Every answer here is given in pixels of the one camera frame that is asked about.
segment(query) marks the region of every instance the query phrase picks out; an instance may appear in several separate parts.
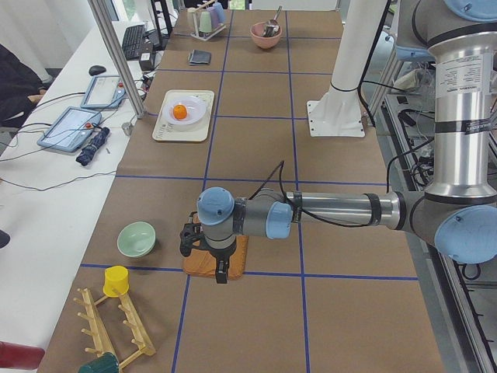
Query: dish rack with cups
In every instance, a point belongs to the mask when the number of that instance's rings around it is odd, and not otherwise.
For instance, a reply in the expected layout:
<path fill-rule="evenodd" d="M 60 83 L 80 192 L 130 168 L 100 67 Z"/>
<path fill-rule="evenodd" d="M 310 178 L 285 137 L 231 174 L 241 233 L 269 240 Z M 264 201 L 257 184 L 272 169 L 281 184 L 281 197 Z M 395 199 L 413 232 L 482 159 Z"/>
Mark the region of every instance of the dish rack with cups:
<path fill-rule="evenodd" d="M 210 0 L 197 8 L 188 8 L 188 21 L 192 37 L 207 41 L 226 29 L 226 15 L 220 2 Z"/>

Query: white tray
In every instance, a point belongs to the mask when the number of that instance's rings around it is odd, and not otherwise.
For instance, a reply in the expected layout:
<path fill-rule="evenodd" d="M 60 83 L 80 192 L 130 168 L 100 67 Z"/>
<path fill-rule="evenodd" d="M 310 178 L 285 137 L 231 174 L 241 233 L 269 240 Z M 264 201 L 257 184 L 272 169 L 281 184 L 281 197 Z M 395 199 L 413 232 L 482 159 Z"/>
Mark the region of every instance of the white tray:
<path fill-rule="evenodd" d="M 162 118 L 162 111 L 165 104 L 170 99 L 177 99 L 182 96 L 194 96 L 205 101 L 207 110 L 205 115 L 195 124 L 187 126 L 175 126 Z M 156 141 L 192 141 L 202 142 L 209 134 L 210 115 L 214 104 L 214 92 L 212 91 L 190 91 L 185 89 L 172 89 L 168 91 L 162 101 L 161 111 L 158 113 L 157 121 L 155 122 L 152 138 Z"/>

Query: black computer mouse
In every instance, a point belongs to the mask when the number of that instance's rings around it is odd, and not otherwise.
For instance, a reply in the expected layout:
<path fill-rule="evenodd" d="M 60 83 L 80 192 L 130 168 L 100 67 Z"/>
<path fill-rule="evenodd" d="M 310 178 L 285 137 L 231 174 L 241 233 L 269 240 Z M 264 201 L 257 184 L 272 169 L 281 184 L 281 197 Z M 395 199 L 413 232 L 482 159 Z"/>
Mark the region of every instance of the black computer mouse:
<path fill-rule="evenodd" d="M 89 70 L 88 73 L 93 76 L 93 75 L 98 75 L 102 74 L 103 72 L 106 72 L 107 69 L 104 68 L 103 66 L 100 66 L 99 64 L 93 65 Z"/>

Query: orange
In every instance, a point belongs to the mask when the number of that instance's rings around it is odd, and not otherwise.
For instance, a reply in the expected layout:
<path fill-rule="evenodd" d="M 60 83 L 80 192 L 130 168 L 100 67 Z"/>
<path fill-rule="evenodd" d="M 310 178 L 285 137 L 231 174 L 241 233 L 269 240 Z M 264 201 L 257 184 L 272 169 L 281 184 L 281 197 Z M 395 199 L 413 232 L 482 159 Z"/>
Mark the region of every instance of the orange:
<path fill-rule="evenodd" d="M 177 120 L 185 119 L 186 115 L 188 115 L 188 111 L 186 111 L 186 106 L 181 105 L 181 104 L 175 105 L 172 108 L 172 115 Z"/>

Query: spoon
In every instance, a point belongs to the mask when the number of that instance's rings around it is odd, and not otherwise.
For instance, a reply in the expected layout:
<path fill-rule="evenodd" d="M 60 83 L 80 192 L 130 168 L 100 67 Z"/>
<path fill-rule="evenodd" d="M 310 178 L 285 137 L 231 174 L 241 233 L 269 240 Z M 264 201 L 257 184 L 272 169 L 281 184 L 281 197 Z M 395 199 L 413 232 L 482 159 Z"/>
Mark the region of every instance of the spoon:
<path fill-rule="evenodd" d="M 280 28 L 280 25 L 276 20 L 278 19 L 282 8 L 283 6 L 280 5 L 274 18 L 266 22 L 266 24 L 264 25 L 264 32 L 262 33 L 262 37 L 272 37 Z"/>

